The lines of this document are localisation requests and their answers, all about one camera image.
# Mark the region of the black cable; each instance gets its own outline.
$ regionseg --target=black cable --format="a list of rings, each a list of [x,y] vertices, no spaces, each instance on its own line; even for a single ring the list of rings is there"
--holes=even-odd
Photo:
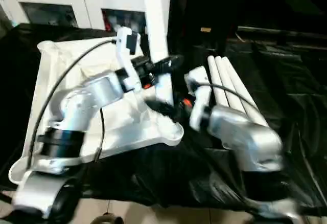
[[[193,85],[195,85],[195,86],[210,86],[210,87],[216,87],[216,88],[220,88],[222,90],[225,90],[226,92],[229,92],[229,93],[237,96],[238,98],[240,98],[240,100],[243,100],[244,102],[246,102],[249,106],[251,106],[253,109],[255,109],[261,115],[261,112],[259,111],[259,109],[255,105],[253,105],[250,101],[248,101],[246,98],[244,98],[239,93],[237,93],[234,90],[231,90],[231,89],[229,89],[229,88],[227,88],[225,86],[214,84],[214,83],[211,84],[211,83],[199,83],[199,82],[193,82]]]
[[[104,117],[103,117],[102,108],[100,108],[100,117],[101,117],[102,133],[101,133],[101,142],[100,142],[99,147],[97,148],[97,152],[96,152],[95,157],[94,157],[95,162],[99,159],[99,157],[101,155],[103,141],[104,141],[105,125],[104,125]]]
[[[46,107],[48,106],[53,94],[55,93],[56,89],[58,88],[59,84],[61,83],[61,81],[65,78],[65,76],[71,71],[71,69],[83,58],[85,57],[85,55],[89,54],[90,52],[92,52],[94,49],[107,44],[107,43],[111,43],[111,42],[115,42],[115,40],[107,40],[107,41],[103,41],[97,45],[95,45],[94,47],[90,48],[89,50],[87,50],[86,52],[84,52],[83,54],[81,54],[62,74],[61,76],[58,78],[58,80],[56,81],[55,85],[52,87],[52,89],[50,90],[49,95],[47,96],[41,111],[39,113],[39,116],[36,119],[35,122],[35,126],[33,129],[33,133],[32,133],[32,138],[31,138],[31,144],[30,144],[30,148],[29,148],[29,154],[28,154],[28,160],[27,160],[27,170],[30,169],[31,164],[32,164],[32,155],[33,155],[33,150],[34,150],[34,144],[35,144],[35,140],[36,140],[36,133],[37,133],[37,129],[40,125],[41,119],[43,117],[43,114],[45,112]]]

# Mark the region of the small label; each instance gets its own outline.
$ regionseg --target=small label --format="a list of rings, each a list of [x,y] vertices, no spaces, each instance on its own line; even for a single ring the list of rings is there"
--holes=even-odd
[[[208,28],[208,27],[201,27],[201,32],[207,32],[207,33],[210,33],[210,32],[211,32],[211,28]]]

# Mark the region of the white pole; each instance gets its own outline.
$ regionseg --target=white pole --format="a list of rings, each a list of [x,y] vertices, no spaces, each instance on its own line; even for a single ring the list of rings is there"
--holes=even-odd
[[[145,16],[149,38],[151,60],[153,63],[168,57],[168,47],[165,35],[164,16],[162,13],[161,0],[144,0]],[[169,104],[174,104],[173,89],[170,74],[159,76],[159,82],[155,86],[156,97]]]
[[[227,57],[223,57],[222,62],[224,63],[224,66],[227,68],[227,72],[233,83],[233,86],[235,87],[236,92],[239,93],[240,95],[242,95],[245,99],[247,99],[251,104],[253,104],[257,108],[252,96],[250,95],[249,91],[246,89],[244,83],[242,82],[241,78],[235,71],[235,69],[232,66],[232,64],[230,63],[229,59]],[[262,116],[261,113],[258,113],[258,111],[253,109],[253,107],[251,107],[246,102],[244,102],[242,100],[241,100],[241,102],[243,104],[243,107],[244,107],[247,115],[255,123],[269,127],[267,121],[265,120],[265,118]]]
[[[231,89],[232,91],[236,91],[233,86],[233,83],[231,82],[231,79],[229,78],[227,68],[225,67],[224,62],[222,61],[221,57],[217,56],[215,61],[216,61],[217,69],[218,69],[223,86]],[[234,108],[236,110],[239,110],[239,111],[242,111],[245,113],[244,107],[243,107],[240,99],[237,96],[235,96],[229,92],[225,92],[225,93],[227,96],[229,106],[231,108]]]
[[[212,55],[208,57],[208,64],[209,64],[212,83],[222,85],[219,72],[215,63],[215,58]],[[214,90],[216,103],[229,107],[225,91],[216,87],[213,87],[213,90]]]

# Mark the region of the white cabinet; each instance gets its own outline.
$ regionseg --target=white cabinet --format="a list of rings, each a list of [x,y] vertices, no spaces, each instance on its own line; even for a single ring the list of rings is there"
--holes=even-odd
[[[114,31],[116,25],[128,26],[140,33],[145,31],[144,0],[85,0],[91,27]],[[161,0],[167,33],[170,0]]]
[[[84,0],[1,0],[14,23],[35,23],[89,28]]]
[[[161,0],[168,29],[170,0]],[[114,31],[128,26],[145,31],[144,0],[0,0],[14,23],[75,26]]]

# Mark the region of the black cloth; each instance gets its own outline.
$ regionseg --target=black cloth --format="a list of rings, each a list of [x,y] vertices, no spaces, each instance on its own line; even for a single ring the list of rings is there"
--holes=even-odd
[[[1,155],[1,185],[13,187],[7,172],[21,154],[43,40],[68,41],[108,36],[104,31],[19,25],[0,40],[4,74],[5,121]],[[174,89],[185,92],[182,74],[207,65],[208,51],[189,48],[185,64],[173,75]],[[327,53],[285,47],[229,43],[229,57],[269,125],[284,144],[290,194],[303,214],[326,215],[323,197],[308,164],[327,196]],[[176,147],[149,146],[102,159],[90,166],[85,197],[131,200],[145,205],[179,205],[246,210],[241,174],[232,152],[218,139],[185,126]]]

